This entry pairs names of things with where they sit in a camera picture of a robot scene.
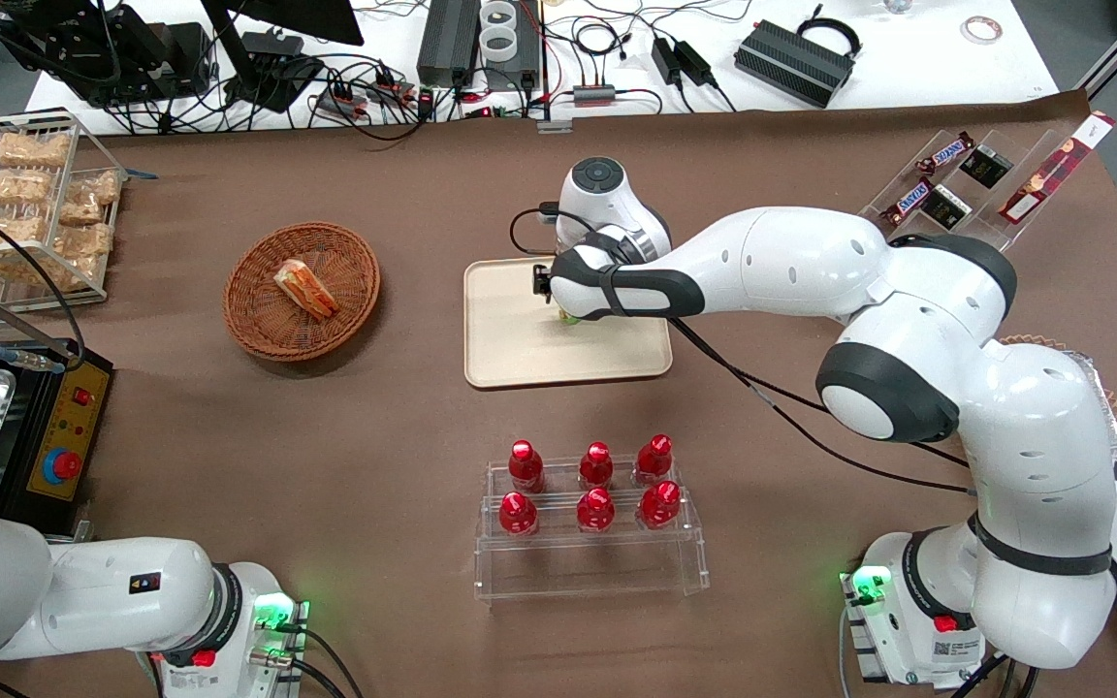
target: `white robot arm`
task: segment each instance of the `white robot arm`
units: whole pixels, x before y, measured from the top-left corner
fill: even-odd
[[[274,628],[303,614],[265,567],[212,564],[189,541],[50,544],[0,519],[0,659],[150,652],[165,695],[283,698],[294,639]]]
[[[640,239],[666,250],[665,226],[632,200],[620,164],[576,165],[558,202],[570,218],[558,255],[536,269],[535,290],[582,319],[827,315],[846,324],[817,375],[834,419],[884,441],[961,434],[976,513],[884,536],[865,556],[890,571],[886,593],[904,615],[891,615],[904,623],[896,635],[911,644],[891,679],[919,672],[949,683],[954,664],[935,641],[965,633],[980,662],[975,629],[1030,666],[1080,661],[1117,597],[1116,428],[1089,365],[994,342],[1015,295],[1005,257],[960,236],[891,247],[860,217],[800,208],[732,213],[672,252],[652,252]],[[585,218],[607,209],[643,220]]]

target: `red knob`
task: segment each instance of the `red knob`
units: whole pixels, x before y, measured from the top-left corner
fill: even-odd
[[[585,489],[593,487],[605,487],[611,482],[614,474],[614,462],[611,460],[611,450],[601,441],[594,441],[589,446],[589,451],[580,459],[580,482]]]
[[[665,526],[670,519],[679,516],[680,495],[679,486],[674,481],[658,482],[640,496],[637,519],[650,529]]]
[[[518,491],[508,491],[497,508],[497,523],[510,535],[533,535],[537,532],[536,504]]]
[[[79,455],[71,451],[65,451],[59,453],[57,459],[55,459],[55,476],[59,480],[71,480],[71,478],[80,474],[80,462]]]
[[[534,495],[545,489],[543,467],[536,448],[523,438],[510,447],[510,459],[506,463],[506,469],[510,472],[510,481],[516,489],[532,491]]]
[[[584,533],[605,530],[614,520],[614,503],[611,495],[601,487],[594,487],[581,496],[576,504],[576,522]]]

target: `acrylic bottle rack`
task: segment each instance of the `acrylic bottle rack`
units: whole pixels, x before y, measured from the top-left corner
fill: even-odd
[[[614,523],[602,533],[576,526],[576,503],[584,490],[576,479],[580,459],[547,459],[544,494],[528,495],[537,507],[540,530],[514,536],[503,530],[497,509],[514,489],[505,460],[488,463],[477,530],[477,582],[481,601],[503,599],[593,596],[626,592],[697,593],[709,587],[705,538],[690,491],[678,466],[669,480],[680,486],[679,516],[657,530],[636,520],[646,489],[632,482],[634,455],[615,453],[608,488]]]

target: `red bottle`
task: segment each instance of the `red bottle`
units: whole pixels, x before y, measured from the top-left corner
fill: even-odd
[[[675,458],[670,455],[670,438],[659,433],[649,440],[637,453],[637,465],[632,468],[632,481],[637,487],[657,485],[670,472]]]
[[[646,489],[637,507],[637,520],[648,529],[668,525],[670,519],[679,516],[679,486],[669,480]]]
[[[508,491],[497,508],[497,523],[510,535],[533,535],[537,532],[536,504],[518,491]]]
[[[609,487],[612,474],[614,463],[609,447],[601,441],[590,443],[589,451],[580,459],[580,486],[584,489]]]
[[[542,469],[541,453],[527,441],[518,440],[510,447],[510,459],[506,462],[510,482],[519,491],[540,495],[546,487],[546,474]]]
[[[576,522],[584,533],[601,533],[611,527],[614,520],[614,503],[611,494],[601,487],[594,487],[581,496],[576,504]]]

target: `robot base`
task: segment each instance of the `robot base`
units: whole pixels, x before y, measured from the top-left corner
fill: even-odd
[[[841,575],[852,643],[865,680],[932,683],[936,690],[958,688],[981,666],[985,642],[981,631],[938,632],[904,582],[904,547],[908,533],[881,536],[865,552],[863,565]],[[852,605],[857,586],[877,586],[871,604]]]
[[[300,675],[248,662],[254,650],[281,650],[303,658],[303,635],[287,635],[260,628],[260,622],[307,624],[307,602],[283,593],[269,570],[254,562],[236,562],[231,573],[244,589],[239,622],[227,644],[209,667],[174,667],[159,662],[166,698],[297,698]]]

